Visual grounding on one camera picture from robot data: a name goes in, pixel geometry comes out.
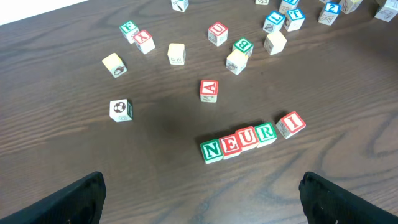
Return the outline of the red E block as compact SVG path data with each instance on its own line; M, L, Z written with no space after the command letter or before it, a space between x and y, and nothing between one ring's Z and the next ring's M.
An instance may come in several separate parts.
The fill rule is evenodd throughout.
M236 157L242 152L235 134L219 138L219 142L221 146L221 152L223 153L223 159Z

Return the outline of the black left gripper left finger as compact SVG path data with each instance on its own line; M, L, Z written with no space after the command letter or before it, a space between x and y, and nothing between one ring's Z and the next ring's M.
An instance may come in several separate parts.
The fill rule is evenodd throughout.
M106 186L92 172L48 197L1 219L1 224L95 223L101 219Z

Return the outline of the green N block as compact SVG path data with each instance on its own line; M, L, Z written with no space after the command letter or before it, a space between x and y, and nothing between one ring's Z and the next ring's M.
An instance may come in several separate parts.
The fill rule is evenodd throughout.
M203 142L200 144L200 148L206 164L223 159L223 153L221 151L220 142L218 139L212 139L210 141Z

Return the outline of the blue 2 block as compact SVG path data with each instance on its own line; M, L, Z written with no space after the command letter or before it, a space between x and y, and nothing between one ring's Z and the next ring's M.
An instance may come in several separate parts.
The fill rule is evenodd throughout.
M318 22L324 25L331 26L341 11L341 6L333 2L326 2L323 7Z

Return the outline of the green R block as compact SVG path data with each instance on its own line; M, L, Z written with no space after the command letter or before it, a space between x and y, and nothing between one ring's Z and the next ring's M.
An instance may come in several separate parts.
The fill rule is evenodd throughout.
M259 144L257 148L264 147L266 145L272 144L277 139L277 134L271 122L255 126L254 130L257 134Z

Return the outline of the blue P block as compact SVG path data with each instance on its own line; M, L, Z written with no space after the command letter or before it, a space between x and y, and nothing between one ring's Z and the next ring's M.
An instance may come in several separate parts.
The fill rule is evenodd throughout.
M281 0L279 12L285 14L288 10L296 9L299 1L300 0Z

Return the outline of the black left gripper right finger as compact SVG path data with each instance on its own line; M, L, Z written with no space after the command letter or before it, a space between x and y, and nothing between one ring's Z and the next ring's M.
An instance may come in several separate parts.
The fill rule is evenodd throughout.
M300 181L300 201L309 224L397 223L393 215L314 172Z

